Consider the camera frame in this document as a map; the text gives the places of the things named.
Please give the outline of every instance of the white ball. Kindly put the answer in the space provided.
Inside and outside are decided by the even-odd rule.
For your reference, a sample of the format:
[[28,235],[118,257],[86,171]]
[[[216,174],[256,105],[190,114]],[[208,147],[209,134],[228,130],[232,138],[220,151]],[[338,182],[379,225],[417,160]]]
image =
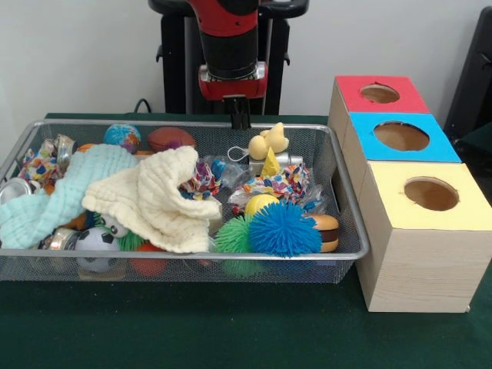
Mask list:
[[[118,240],[107,229],[90,228],[82,232],[75,244],[76,251],[119,251]],[[86,271],[104,273],[111,270],[116,259],[77,258],[78,264]]]

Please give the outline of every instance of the light blue washcloth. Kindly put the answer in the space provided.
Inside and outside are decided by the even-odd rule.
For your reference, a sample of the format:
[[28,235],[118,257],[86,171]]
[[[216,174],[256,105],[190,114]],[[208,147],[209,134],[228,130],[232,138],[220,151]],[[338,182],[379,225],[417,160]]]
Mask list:
[[75,152],[63,179],[51,196],[44,191],[14,198],[0,206],[2,248],[30,248],[60,225],[82,214],[82,199],[95,181],[132,168],[137,160],[124,148],[96,145],[85,153]]

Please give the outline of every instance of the basket rim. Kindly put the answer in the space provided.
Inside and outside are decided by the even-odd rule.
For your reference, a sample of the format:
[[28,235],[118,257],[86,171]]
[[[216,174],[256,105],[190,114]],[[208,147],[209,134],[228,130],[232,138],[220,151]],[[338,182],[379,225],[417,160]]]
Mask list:
[[[177,126],[177,127],[194,127],[194,128],[227,128],[231,129],[231,124],[227,122],[203,122],[203,121],[136,121],[136,120],[124,120],[124,122],[137,125],[137,126]],[[14,148],[10,151],[4,163],[0,167],[0,180],[5,178],[9,169],[15,162],[15,159],[19,156],[23,148],[28,145],[28,139],[32,137],[39,128],[44,125],[113,125],[114,123],[121,123],[121,120],[88,120],[88,119],[60,119],[60,118],[46,118],[33,121],[29,124],[25,130],[21,133],[19,139],[14,145]],[[256,129],[272,128],[275,123],[252,123],[251,127]],[[369,238],[362,220],[361,211],[358,207],[357,199],[355,197],[354,189],[352,188],[351,180],[345,165],[345,161],[341,152],[340,144],[334,134],[333,130],[327,125],[310,124],[310,123],[284,123],[284,129],[309,129],[322,131],[326,135],[329,135],[330,141],[333,147],[335,161],[341,176],[341,181],[344,186],[344,190],[347,195],[348,206],[351,209],[351,213],[354,217],[354,223],[359,241],[361,243],[361,249],[354,253],[326,253],[326,254],[303,254],[292,258],[283,258],[268,254],[222,254],[222,253],[195,253],[195,254],[175,254],[171,252],[124,252],[124,251],[50,251],[50,250],[23,250],[23,249],[4,249],[0,248],[0,257],[36,257],[36,258],[145,258],[145,259],[201,259],[201,260],[278,260],[278,261],[355,261],[361,259],[369,252]]]

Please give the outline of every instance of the circular hole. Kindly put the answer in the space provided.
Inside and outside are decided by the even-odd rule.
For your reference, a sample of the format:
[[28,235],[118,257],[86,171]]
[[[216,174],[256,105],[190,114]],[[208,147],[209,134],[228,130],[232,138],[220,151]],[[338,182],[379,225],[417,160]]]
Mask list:
[[378,104],[389,104],[400,99],[400,94],[390,86],[373,83],[362,88],[362,96]]
[[454,188],[432,177],[412,178],[405,185],[405,194],[422,208],[434,211],[452,209],[460,200]]
[[429,145],[429,136],[402,121],[386,121],[374,129],[379,141],[398,151],[420,151]]

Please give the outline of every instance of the red ball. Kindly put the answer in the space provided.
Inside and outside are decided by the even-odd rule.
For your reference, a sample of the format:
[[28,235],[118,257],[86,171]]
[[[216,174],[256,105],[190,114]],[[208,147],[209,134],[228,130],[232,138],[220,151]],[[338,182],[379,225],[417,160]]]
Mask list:
[[[147,242],[135,251],[163,252],[164,250],[156,248],[153,244]],[[144,275],[145,277],[155,277],[162,273],[166,268],[168,261],[166,259],[131,259],[130,264],[137,273]]]

